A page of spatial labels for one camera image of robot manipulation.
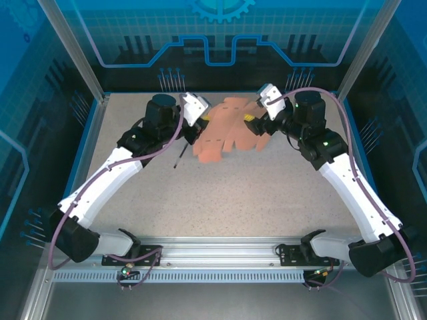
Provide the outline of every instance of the yellow object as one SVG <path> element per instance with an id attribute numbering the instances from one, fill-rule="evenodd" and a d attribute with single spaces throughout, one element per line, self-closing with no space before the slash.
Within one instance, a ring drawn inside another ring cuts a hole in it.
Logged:
<path id="1" fill-rule="evenodd" d="M 246 121 L 252 121 L 254 119 L 255 119 L 255 117 L 253 115 L 248 115 L 247 113 L 245 114 L 245 120 Z"/>

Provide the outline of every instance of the gear graphic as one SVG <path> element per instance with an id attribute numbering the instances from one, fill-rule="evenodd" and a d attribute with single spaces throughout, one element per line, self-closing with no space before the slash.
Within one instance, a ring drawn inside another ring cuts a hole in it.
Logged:
<path id="1" fill-rule="evenodd" d="M 198 13 L 200 19 L 207 18 L 210 23 L 224 20 L 232 22 L 240 19 L 241 13 L 249 12 L 249 6 L 255 5 L 255 0 L 189 0 L 193 13 Z"/>
<path id="2" fill-rule="evenodd" d="M 39 10 L 36 0 L 0 0 L 0 9 L 8 9 L 14 22 L 28 33 L 37 23 Z"/>

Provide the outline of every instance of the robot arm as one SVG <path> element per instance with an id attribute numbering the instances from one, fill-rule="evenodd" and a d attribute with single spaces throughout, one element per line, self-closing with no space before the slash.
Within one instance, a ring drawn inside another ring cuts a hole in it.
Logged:
<path id="1" fill-rule="evenodd" d="M 267 84 L 258 91 L 258 95 L 258 104 L 265 107 L 267 112 L 261 119 L 247 117 L 248 128 L 256 135 L 272 135 L 281 131 L 289 142 L 290 137 L 295 139 L 303 158 L 338 192 L 361 233 L 357 237 L 337 235 L 325 230 L 310 233 L 302 238 L 300 246 L 307 262 L 314 257 L 340 259 L 351 262 L 361 274 L 371 277 L 401 260 L 405 253 L 396 235 L 379 216 L 352 174 L 348 146 L 339 134 L 326 128 L 326 105 L 320 94 L 315 91 L 296 93 L 295 105 L 289 99 L 271 103 L 281 97 L 281 93 L 277 87 Z M 403 227 L 402 222 L 383 204 L 361 174 L 357 179 L 382 208 L 387 220 L 406 242 L 411 242 L 416 236 L 414 229 Z"/>
<path id="2" fill-rule="evenodd" d="M 45 217 L 47 220 L 45 225 L 50 226 L 50 232 L 53 234 L 64 213 L 72 208 L 59 233 L 56 246 L 73 261 L 81 262 L 90 255 L 127 256 L 131 248 L 135 247 L 137 239 L 127 231 L 98 234 L 89 228 L 113 194 L 127 180 L 140 172 L 151 159 L 125 160 L 149 155 L 162 149 L 176 130 L 180 112 L 183 112 L 184 120 L 177 139 L 185 137 L 188 143 L 193 144 L 206 128 L 207 121 L 201 116 L 206 112 L 209 103 L 191 93 L 186 93 L 182 98 L 183 111 L 176 105 L 173 97 L 153 96 L 147 104 L 142 127 L 134 125 L 126 131 L 105 163 L 78 190 L 61 200 L 57 208 Z M 108 171 L 90 182 L 105 168 Z M 82 189 L 85 189 L 85 192 L 77 203 L 76 197 Z M 136 254 L 132 253 L 129 258 L 136 258 Z"/>

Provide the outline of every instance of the orange fabric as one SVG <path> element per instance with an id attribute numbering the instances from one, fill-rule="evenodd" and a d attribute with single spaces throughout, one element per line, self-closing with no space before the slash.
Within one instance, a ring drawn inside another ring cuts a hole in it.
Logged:
<path id="1" fill-rule="evenodd" d="M 270 136 L 254 135 L 246 127 L 244 115 L 261 117 L 265 112 L 264 108 L 245 98 L 225 98 L 209 112 L 209 125 L 194 143 L 193 154 L 201 163 L 209 163 L 221 161 L 222 151 L 232 152 L 234 145 L 238 150 L 249 151 L 256 147 L 256 151 L 261 151 Z"/>

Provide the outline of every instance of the speckled work surface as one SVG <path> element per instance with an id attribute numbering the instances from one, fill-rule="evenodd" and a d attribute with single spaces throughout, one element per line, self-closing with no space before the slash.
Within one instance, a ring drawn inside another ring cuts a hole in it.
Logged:
<path id="1" fill-rule="evenodd" d="M 212 105 L 225 97 L 254 93 L 207 93 Z M 116 141 L 143 117 L 148 93 L 112 94 L 89 174 L 109 156 Z M 327 126 L 344 134 L 340 116 L 327 102 Z M 176 141 L 106 204 L 92 229 L 125 228 L 139 236 L 300 236 L 316 229 L 357 233 L 350 212 L 329 183 L 276 133 L 266 148 L 223 154 L 220 163 L 201 164 Z"/>

